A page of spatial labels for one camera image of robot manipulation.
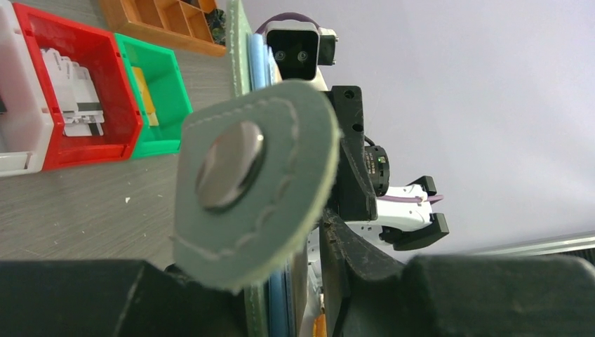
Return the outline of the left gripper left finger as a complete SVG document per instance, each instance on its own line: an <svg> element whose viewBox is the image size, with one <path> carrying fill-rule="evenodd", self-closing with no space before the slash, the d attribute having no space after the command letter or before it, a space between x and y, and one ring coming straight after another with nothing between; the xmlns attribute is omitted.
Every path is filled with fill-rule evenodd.
<svg viewBox="0 0 595 337"><path fill-rule="evenodd" d="M144 260L1 263L2 336L245 336L238 300Z"/></svg>

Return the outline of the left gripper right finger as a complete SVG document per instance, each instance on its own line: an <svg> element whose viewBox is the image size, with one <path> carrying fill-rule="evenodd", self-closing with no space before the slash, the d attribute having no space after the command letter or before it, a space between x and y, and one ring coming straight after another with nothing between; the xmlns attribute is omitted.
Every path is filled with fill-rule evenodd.
<svg viewBox="0 0 595 337"><path fill-rule="evenodd" d="M594 266L572 256L400 263L332 211L320 225L329 336L593 336Z"/></svg>

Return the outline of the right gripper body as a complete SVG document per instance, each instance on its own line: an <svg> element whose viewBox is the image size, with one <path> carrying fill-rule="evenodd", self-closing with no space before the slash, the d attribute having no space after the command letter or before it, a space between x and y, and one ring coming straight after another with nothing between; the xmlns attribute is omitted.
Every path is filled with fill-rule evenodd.
<svg viewBox="0 0 595 337"><path fill-rule="evenodd" d="M326 207L344 221L377 220L376 193L365 162L361 88L333 86L326 96L342 131L335 184Z"/></svg>

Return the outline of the green card holder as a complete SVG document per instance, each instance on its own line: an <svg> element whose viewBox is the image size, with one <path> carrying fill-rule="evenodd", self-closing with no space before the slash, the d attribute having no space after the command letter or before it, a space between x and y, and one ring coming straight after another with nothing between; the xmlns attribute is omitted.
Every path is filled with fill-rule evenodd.
<svg viewBox="0 0 595 337"><path fill-rule="evenodd" d="M190 336L266 336L263 285L305 248L335 182L341 130L303 80L258 88L243 4L227 4L230 100L182 125L172 234Z"/></svg>

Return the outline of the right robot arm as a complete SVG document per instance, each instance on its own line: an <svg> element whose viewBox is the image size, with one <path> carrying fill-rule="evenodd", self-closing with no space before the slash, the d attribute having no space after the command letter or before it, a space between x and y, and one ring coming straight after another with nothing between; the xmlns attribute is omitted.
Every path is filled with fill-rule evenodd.
<svg viewBox="0 0 595 337"><path fill-rule="evenodd" d="M387 151L364 132L361 89L334 86L325 94L343 132L329 208L364 239L395 251L422 249L445 237L446 218L432 209L443 197L431 176L404 186L389 184Z"/></svg>

